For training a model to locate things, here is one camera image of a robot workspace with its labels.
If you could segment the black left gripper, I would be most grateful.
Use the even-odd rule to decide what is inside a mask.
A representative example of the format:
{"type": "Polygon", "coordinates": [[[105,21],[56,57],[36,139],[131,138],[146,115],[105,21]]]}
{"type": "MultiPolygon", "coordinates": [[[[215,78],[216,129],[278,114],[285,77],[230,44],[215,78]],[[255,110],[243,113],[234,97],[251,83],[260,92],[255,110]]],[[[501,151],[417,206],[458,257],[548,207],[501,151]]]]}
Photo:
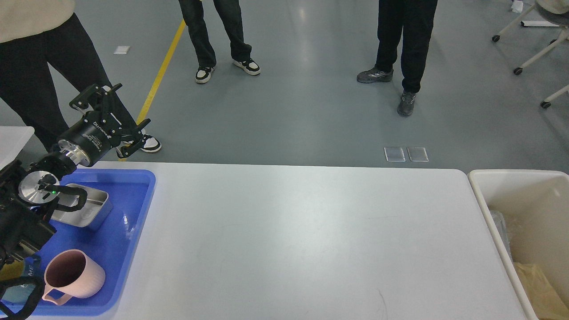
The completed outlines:
{"type": "Polygon", "coordinates": [[[128,158],[148,140],[142,130],[150,118],[122,129],[122,122],[114,115],[114,95],[121,87],[122,83],[112,87],[93,84],[69,103],[70,108],[84,116],[58,137],[58,146],[74,164],[91,167],[115,147],[118,158],[128,158]]]}

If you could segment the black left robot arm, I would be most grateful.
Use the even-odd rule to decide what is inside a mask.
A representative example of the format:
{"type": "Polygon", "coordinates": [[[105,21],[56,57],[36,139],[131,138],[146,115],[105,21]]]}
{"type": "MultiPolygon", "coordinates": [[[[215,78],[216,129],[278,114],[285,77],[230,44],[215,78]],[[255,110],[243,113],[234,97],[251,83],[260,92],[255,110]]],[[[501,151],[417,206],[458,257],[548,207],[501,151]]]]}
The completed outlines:
{"type": "Polygon", "coordinates": [[[116,115],[113,87],[91,85],[70,107],[81,120],[59,137],[59,149],[28,168],[13,160],[1,170],[1,267],[42,257],[43,275],[1,281],[1,318],[99,316],[120,300],[155,189],[155,176],[142,169],[95,169],[112,149],[120,158],[144,146],[138,125],[116,115]],[[105,282],[87,298],[60,291],[49,299],[48,265],[64,251],[83,251],[105,272],[105,282]]]}

